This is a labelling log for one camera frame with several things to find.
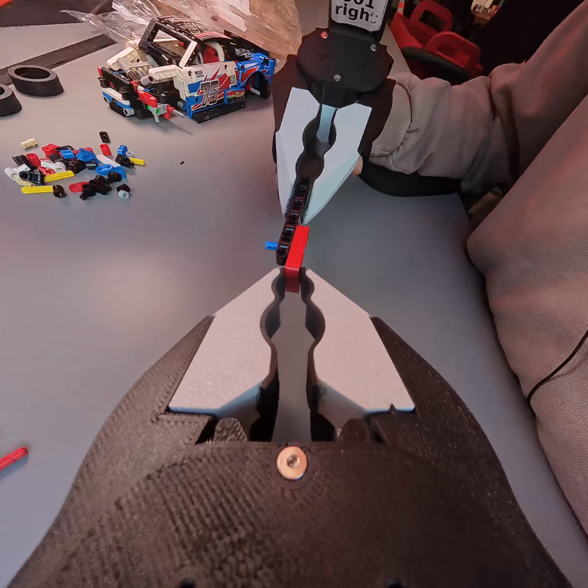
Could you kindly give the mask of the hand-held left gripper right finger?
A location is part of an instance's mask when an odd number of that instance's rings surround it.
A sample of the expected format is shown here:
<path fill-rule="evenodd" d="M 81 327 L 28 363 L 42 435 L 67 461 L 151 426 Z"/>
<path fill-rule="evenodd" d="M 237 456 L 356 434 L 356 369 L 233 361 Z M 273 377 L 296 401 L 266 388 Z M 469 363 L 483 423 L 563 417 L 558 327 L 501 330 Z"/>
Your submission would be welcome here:
<path fill-rule="evenodd" d="M 334 440 L 352 419 L 413 412 L 415 404 L 370 314 L 309 269 L 301 271 L 300 294 L 313 337 L 306 382 L 311 439 Z"/>

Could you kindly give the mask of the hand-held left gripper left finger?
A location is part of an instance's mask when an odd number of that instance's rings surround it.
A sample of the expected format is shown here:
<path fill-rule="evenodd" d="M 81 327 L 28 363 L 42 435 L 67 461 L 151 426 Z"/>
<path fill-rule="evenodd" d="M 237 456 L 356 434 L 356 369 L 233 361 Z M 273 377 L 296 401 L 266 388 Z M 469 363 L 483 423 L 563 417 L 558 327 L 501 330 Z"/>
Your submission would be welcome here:
<path fill-rule="evenodd" d="M 271 440 L 279 403 L 277 351 L 282 271 L 271 270 L 218 310 L 169 402 L 173 413 L 237 419 L 251 440 Z"/>

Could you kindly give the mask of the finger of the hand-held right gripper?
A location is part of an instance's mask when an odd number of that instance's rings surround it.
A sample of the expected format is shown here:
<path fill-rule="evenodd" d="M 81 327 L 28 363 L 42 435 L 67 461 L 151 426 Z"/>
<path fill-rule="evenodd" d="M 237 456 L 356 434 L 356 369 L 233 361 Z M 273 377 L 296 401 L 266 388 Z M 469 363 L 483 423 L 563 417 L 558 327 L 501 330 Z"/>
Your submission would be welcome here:
<path fill-rule="evenodd" d="M 317 119 L 320 104 L 311 92 L 292 88 L 280 128 L 275 133 L 277 188 L 282 212 L 286 214 L 295 187 L 301 179 L 310 181 L 305 217 L 315 217 L 319 208 L 313 187 L 323 171 L 323 158 L 316 153 Z"/>
<path fill-rule="evenodd" d="M 305 224 L 317 216 L 341 187 L 359 160 L 359 145 L 371 107 L 351 104 L 336 109 L 332 119 L 334 143 L 323 156 L 323 169 L 314 180 L 305 213 Z"/>

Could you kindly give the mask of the long black lego beam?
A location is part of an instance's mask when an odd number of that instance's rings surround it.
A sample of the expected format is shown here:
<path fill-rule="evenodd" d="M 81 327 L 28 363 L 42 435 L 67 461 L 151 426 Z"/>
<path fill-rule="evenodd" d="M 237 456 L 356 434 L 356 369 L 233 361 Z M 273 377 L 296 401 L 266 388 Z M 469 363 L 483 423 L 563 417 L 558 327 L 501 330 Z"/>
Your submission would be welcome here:
<path fill-rule="evenodd" d="M 276 246 L 276 263 L 284 267 L 290 253 L 296 228 L 303 224 L 311 197 L 311 181 L 301 178 L 297 181 L 292 197 L 286 208 L 285 222 Z"/>

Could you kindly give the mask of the red angled lego beam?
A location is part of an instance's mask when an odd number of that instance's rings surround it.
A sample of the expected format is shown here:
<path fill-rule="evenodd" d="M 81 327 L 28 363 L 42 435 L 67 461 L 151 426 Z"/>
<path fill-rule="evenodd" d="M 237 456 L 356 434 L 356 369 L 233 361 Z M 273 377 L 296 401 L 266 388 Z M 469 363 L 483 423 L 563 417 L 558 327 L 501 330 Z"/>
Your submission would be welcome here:
<path fill-rule="evenodd" d="M 288 257 L 284 266 L 285 290 L 291 293 L 299 293 L 300 273 L 305 256 L 310 228 L 304 224 L 298 224 L 293 234 Z"/>

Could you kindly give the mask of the partly built lego car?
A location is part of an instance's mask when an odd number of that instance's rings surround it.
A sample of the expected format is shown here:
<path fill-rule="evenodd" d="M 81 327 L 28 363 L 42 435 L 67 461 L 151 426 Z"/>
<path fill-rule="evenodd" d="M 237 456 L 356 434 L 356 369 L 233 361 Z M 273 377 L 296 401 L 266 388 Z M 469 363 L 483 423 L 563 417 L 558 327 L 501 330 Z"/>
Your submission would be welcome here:
<path fill-rule="evenodd" d="M 110 109 L 125 118 L 203 123 L 243 109 L 247 92 L 269 98 L 275 69 L 268 51 L 238 35 L 159 17 L 98 68 L 98 79 Z"/>

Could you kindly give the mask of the pile of mixed lego pieces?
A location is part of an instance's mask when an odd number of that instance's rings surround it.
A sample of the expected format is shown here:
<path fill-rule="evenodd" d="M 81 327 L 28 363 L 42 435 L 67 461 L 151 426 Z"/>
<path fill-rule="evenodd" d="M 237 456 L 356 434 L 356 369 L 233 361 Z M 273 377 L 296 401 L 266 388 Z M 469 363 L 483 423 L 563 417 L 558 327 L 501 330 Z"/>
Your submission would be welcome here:
<path fill-rule="evenodd" d="M 4 174 L 23 194 L 48 194 L 58 199 L 77 195 L 86 202 L 115 194 L 122 200 L 132 195 L 129 177 L 146 165 L 126 145 L 114 146 L 107 131 L 99 131 L 97 149 L 70 144 L 40 145 L 31 138 L 21 143 L 24 153 L 12 157 Z"/>

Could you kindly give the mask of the pile of blue lego pins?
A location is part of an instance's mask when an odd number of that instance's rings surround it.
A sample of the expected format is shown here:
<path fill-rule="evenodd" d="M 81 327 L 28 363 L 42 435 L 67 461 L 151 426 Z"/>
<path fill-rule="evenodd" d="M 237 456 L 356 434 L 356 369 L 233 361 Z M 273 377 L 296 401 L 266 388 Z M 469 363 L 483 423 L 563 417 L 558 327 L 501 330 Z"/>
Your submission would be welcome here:
<path fill-rule="evenodd" d="M 21 446 L 3 456 L 0 459 L 0 471 L 1 473 L 7 468 L 17 464 L 20 460 L 27 457 L 29 450 L 26 446 Z"/>

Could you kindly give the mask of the black round pad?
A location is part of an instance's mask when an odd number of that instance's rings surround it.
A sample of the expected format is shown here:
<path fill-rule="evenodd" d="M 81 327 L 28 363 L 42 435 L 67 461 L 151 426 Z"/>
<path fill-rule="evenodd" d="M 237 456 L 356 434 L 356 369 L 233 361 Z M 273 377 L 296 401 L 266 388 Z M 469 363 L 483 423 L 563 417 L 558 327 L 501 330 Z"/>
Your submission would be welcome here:
<path fill-rule="evenodd" d="M 401 198 L 455 194 L 461 184 L 459 179 L 391 171 L 370 161 L 364 163 L 359 177 L 372 189 Z"/>

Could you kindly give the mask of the red plastic chair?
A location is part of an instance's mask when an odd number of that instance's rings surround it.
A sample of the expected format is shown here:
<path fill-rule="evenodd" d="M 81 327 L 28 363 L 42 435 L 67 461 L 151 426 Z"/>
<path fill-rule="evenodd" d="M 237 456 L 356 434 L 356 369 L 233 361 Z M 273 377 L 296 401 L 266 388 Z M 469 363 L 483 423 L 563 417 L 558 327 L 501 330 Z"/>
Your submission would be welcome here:
<path fill-rule="evenodd" d="M 399 1 L 390 29 L 411 73 L 452 85 L 482 74 L 481 51 L 467 39 L 471 1 Z"/>

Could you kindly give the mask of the heap of clear plastic bags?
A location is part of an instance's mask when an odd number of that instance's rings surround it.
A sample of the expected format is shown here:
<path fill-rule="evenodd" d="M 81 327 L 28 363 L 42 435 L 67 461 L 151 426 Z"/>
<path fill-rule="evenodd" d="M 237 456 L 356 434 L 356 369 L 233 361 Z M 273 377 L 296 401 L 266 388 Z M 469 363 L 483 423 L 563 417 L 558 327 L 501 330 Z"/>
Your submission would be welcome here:
<path fill-rule="evenodd" d="M 156 17 L 187 18 L 213 32 L 233 33 L 278 59 L 295 53 L 302 38 L 294 1 L 98 1 L 92 8 L 74 1 L 61 12 L 117 42 L 138 40 Z"/>

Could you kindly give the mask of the black rubber tyre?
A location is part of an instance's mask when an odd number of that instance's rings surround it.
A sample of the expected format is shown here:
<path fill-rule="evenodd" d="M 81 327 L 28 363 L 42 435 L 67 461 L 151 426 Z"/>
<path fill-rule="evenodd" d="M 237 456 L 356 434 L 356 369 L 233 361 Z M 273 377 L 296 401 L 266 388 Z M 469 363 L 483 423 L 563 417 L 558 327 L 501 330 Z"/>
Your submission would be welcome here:
<path fill-rule="evenodd" d="M 47 98 L 64 92 L 56 72 L 40 65 L 15 65 L 7 74 L 15 89 L 28 96 Z"/>
<path fill-rule="evenodd" d="M 22 105 L 13 89 L 7 85 L 0 86 L 0 117 L 12 116 L 22 110 Z"/>

